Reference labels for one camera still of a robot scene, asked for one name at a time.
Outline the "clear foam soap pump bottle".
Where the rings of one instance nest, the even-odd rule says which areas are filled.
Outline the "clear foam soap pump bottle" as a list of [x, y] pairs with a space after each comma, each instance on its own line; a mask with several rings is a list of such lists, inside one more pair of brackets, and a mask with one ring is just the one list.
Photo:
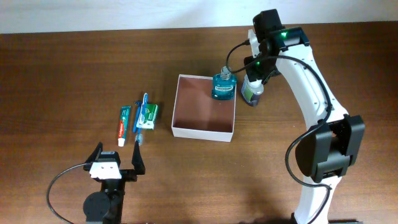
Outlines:
[[261, 80], [250, 82], [248, 76], [244, 76], [241, 94], [249, 106], [257, 106], [263, 92], [264, 86]]

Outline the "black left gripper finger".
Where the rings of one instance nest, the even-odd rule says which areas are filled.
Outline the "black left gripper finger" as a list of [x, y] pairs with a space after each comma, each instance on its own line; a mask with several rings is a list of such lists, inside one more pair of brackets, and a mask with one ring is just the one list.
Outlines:
[[85, 162], [86, 163], [94, 162], [95, 160], [98, 159], [98, 157], [102, 153], [102, 151], [103, 151], [103, 143], [99, 142], [97, 144], [95, 150], [89, 155], [89, 157], [87, 158], [87, 160]]
[[134, 143], [134, 150], [133, 150], [133, 154], [132, 154], [131, 163], [132, 163], [132, 165], [134, 167], [134, 171], [137, 175], [144, 175], [146, 173], [146, 168], [145, 168], [142, 156], [141, 156], [140, 145], [139, 145], [138, 141], [136, 141]]

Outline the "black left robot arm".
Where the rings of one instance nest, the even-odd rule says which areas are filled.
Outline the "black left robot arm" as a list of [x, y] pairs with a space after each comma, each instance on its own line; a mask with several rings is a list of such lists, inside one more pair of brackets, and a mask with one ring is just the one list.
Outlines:
[[140, 140], [134, 143], [132, 169], [121, 169], [119, 153], [104, 152], [102, 142], [87, 158], [83, 170], [101, 184], [101, 189], [87, 196], [83, 203], [87, 223], [121, 223], [125, 185], [137, 181], [139, 175], [146, 173], [140, 152], [141, 144]]

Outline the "pink box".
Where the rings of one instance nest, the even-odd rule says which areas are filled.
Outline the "pink box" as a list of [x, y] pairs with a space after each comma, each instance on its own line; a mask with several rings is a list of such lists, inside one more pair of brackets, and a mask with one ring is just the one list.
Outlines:
[[211, 97], [213, 78], [178, 76], [172, 116], [172, 133], [177, 138], [230, 142], [234, 134], [236, 98]]

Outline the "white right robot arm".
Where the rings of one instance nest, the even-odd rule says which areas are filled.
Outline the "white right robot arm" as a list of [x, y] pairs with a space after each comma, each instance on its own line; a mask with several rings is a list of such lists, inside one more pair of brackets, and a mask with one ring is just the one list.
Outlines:
[[287, 172], [302, 192], [292, 223], [328, 223], [332, 196], [348, 168], [357, 160], [365, 124], [339, 103], [323, 78], [303, 29], [282, 25], [256, 26], [246, 45], [243, 96], [252, 102], [255, 93], [273, 74], [289, 84], [301, 109], [306, 131], [285, 153]]

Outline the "teal Listerine mouthwash bottle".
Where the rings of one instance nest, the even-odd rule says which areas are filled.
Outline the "teal Listerine mouthwash bottle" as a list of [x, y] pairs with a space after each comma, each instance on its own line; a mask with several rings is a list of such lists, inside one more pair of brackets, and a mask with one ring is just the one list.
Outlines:
[[215, 100], [232, 100], [234, 98], [237, 78], [227, 66], [219, 74], [213, 76], [213, 89], [211, 96]]

